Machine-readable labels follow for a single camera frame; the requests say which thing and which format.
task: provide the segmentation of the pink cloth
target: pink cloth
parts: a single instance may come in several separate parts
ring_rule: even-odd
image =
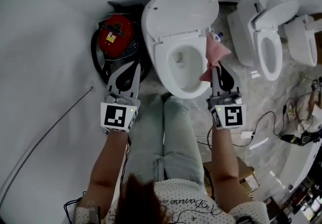
[[[212,66],[218,66],[220,68],[220,65],[218,61],[228,54],[231,54],[231,51],[227,49],[224,45],[222,45],[220,42],[215,41],[212,34],[207,34],[207,45],[206,45],[206,58],[208,59],[208,69],[205,73],[201,75],[199,78],[200,81],[206,81],[211,82],[212,76],[211,76],[211,67]]]

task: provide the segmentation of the leg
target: leg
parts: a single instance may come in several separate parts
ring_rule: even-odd
[[[170,97],[164,111],[164,160],[168,178],[191,180],[204,187],[204,170],[189,110],[182,100]]]
[[[142,118],[133,124],[130,131],[132,144],[128,154],[123,183],[130,174],[141,182],[163,180],[163,102],[160,95],[148,106]]]

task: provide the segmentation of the wire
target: wire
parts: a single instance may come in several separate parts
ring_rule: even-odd
[[[68,218],[69,224],[72,224],[72,222],[71,222],[70,217],[69,217],[69,213],[68,213],[67,206],[72,205],[74,203],[78,203],[78,202],[80,202],[81,199],[82,199],[82,197],[80,197],[80,198],[78,198],[76,200],[69,201],[69,202],[67,202],[67,203],[64,204],[64,207],[63,208],[65,210],[65,213],[66,213],[66,216]]]
[[[35,144],[35,146],[30,150],[30,152],[28,153],[28,155],[26,156],[26,158],[23,160],[23,162],[21,163],[21,165],[19,166],[19,168],[17,169],[15,175],[13,176],[12,180],[10,181],[8,187],[6,188],[6,191],[4,192],[4,195],[1,199],[1,202],[0,202],[0,209],[1,209],[1,206],[4,202],[4,199],[12,185],[12,183],[14,182],[15,178],[17,177],[17,175],[19,174],[21,168],[24,166],[24,164],[26,163],[26,161],[28,160],[28,158],[30,157],[30,155],[34,152],[34,150],[36,149],[36,147],[42,142],[42,140],[47,136],[47,134],[50,133],[50,131],[64,118],[64,116],[66,116],[71,110],[73,107],[75,107],[78,102],[80,102],[94,87],[91,86],[91,88],[83,95],[81,96],[81,98],[79,98],[48,130],[47,132],[39,139],[39,141]]]
[[[208,145],[207,143],[197,141],[197,143],[203,144],[203,145]]]
[[[212,181],[211,181],[210,171],[208,171],[208,169],[205,166],[203,166],[203,170],[204,170],[205,176],[206,176],[206,179],[205,179],[206,184],[210,185],[210,187],[211,187],[211,199],[214,200],[215,199],[215,197],[214,197],[214,188],[213,188],[213,184],[212,184]]]
[[[252,135],[251,141],[249,143],[247,143],[246,145],[237,145],[237,144],[234,144],[234,143],[232,145],[237,146],[237,147],[246,147],[246,146],[248,146],[248,145],[251,144],[251,142],[253,141],[253,139],[254,139],[254,136]]]
[[[126,151],[125,151],[125,162],[124,162],[124,165],[123,165],[122,175],[121,175],[121,179],[120,179],[120,193],[122,191],[122,184],[123,184],[123,178],[124,178],[124,173],[125,173],[125,165],[127,163],[127,155],[128,155],[129,148],[130,148],[130,146],[127,143],[126,144]]]
[[[211,146],[210,146],[210,143],[209,143],[209,135],[210,135],[210,132],[212,131],[212,128],[213,127],[211,127],[210,128],[210,130],[209,130],[209,132],[208,132],[208,134],[207,134],[207,144],[208,144],[208,147],[209,147],[209,149],[212,151],[212,148],[211,148]]]
[[[262,118],[263,118],[263,117],[265,117],[265,116],[266,116],[267,114],[269,114],[269,113],[272,113],[272,114],[274,115],[273,133],[274,133],[276,136],[279,136],[279,135],[282,133],[283,129],[284,129],[284,124],[285,124],[285,122],[284,122],[284,116],[285,116],[285,114],[283,114],[283,126],[282,126],[282,129],[281,129],[281,131],[277,134],[277,133],[275,132],[275,127],[276,127],[276,126],[275,126],[275,125],[276,125],[276,115],[275,115],[275,113],[274,113],[273,111],[268,111],[268,112],[266,112],[264,115],[262,115],[262,116],[261,116],[261,118],[260,118],[260,119],[257,121],[257,123],[256,123],[254,133],[256,133],[258,123],[262,120]]]

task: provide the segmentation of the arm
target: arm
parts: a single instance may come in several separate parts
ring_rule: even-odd
[[[104,218],[111,207],[114,190],[123,162],[128,134],[110,131],[106,143],[95,162],[88,189],[78,207],[87,208],[88,201],[101,207]]]
[[[235,206],[252,200],[239,184],[238,162],[228,129],[212,129],[212,182],[218,206],[229,212]]]
[[[314,109],[314,106],[315,106],[315,93],[316,91],[312,90],[312,93],[310,95],[310,99],[308,101],[308,112],[309,112],[309,117],[312,115],[312,112],[313,112],[313,109]]]

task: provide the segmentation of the brown hair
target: brown hair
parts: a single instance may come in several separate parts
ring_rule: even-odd
[[[114,223],[167,224],[166,209],[162,209],[153,188],[153,181],[142,184],[130,175],[120,194]]]

